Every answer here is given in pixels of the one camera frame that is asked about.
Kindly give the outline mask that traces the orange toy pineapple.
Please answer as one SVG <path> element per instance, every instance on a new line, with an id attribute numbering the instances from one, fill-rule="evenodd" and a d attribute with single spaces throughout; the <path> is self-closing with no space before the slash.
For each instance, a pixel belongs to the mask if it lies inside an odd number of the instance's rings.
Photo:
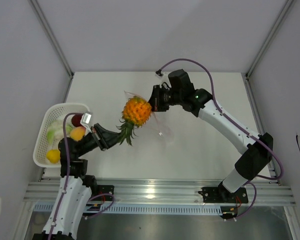
<path id="1" fill-rule="evenodd" d="M 121 145 L 124 141 L 132 146 L 132 139 L 136 136 L 135 130 L 141 128 L 151 117 L 152 107 L 142 97 L 134 95 L 126 102 L 120 119 L 120 131 L 118 143 Z"/>

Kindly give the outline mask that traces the orange toy peach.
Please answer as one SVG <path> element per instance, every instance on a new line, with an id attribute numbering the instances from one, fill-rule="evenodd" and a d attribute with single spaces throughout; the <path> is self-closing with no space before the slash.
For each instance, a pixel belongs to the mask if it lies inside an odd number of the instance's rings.
<path id="1" fill-rule="evenodd" d="M 78 142 L 82 140 L 85 134 L 86 134 L 86 128 L 83 126 L 78 126 L 71 130 L 69 136 L 72 140 Z"/>

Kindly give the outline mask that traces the red toy apple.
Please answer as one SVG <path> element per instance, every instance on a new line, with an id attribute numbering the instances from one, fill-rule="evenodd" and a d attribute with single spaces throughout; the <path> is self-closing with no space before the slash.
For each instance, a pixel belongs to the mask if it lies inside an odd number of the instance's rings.
<path id="1" fill-rule="evenodd" d="M 82 127 L 82 124 L 81 124 L 81 119 L 82 119 L 82 116 L 83 114 L 75 114 L 72 116 L 71 118 L 71 123 L 74 127 Z"/>

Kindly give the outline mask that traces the clear zip top bag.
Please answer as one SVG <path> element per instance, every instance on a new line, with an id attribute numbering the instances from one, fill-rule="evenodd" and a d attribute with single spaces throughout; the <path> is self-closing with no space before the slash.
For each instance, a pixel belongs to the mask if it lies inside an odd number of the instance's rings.
<path id="1" fill-rule="evenodd" d="M 128 92 L 128 91 L 125 91 L 124 95 L 126 98 L 126 102 L 128 101 L 129 98 L 132 98 L 133 96 L 138 96 L 138 97 L 143 98 L 142 96 L 140 96 L 138 94 Z M 144 127 L 149 128 L 149 129 L 153 130 L 154 132 L 156 132 L 159 135 L 159 137 L 162 138 L 163 140 L 165 140 L 167 143 L 171 143 L 174 140 L 174 134 L 171 131 L 171 129 L 167 125 L 162 123 L 154 112 L 152 112 L 149 120 L 142 127 L 138 128 L 138 129 L 141 129 Z"/>

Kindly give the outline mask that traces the white green toy cabbage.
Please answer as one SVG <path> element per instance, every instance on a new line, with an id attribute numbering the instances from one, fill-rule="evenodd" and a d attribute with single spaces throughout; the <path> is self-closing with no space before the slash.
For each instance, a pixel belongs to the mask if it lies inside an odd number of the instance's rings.
<path id="1" fill-rule="evenodd" d="M 49 145 L 64 138 L 63 120 L 55 120 L 48 126 L 46 138 Z"/>

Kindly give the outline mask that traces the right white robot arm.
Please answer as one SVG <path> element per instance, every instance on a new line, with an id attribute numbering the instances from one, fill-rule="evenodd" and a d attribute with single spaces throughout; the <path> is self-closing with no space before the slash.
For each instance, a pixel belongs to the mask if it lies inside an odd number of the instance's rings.
<path id="1" fill-rule="evenodd" d="M 241 154 L 231 173 L 218 185 L 221 201 L 229 202 L 237 191 L 259 175 L 272 159 L 273 138 L 268 133 L 260 135 L 233 119 L 207 90 L 196 89 L 183 69 L 170 72 L 169 82 L 153 86 L 149 103 L 155 112 L 166 112 L 171 106 L 207 122 L 228 139 Z"/>

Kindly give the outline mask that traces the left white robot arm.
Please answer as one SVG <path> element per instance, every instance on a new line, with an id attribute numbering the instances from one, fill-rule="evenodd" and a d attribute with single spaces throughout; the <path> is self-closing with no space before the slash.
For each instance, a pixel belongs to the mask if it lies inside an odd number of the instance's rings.
<path id="1" fill-rule="evenodd" d="M 65 136 L 58 144 L 60 151 L 60 185 L 50 217 L 34 240 L 75 240 L 86 205 L 92 200 L 110 201 L 115 197 L 102 191 L 97 179 L 87 174 L 88 161 L 81 157 L 99 148 L 108 150 L 119 142 L 120 133 L 107 130 L 96 123 L 81 140 Z"/>

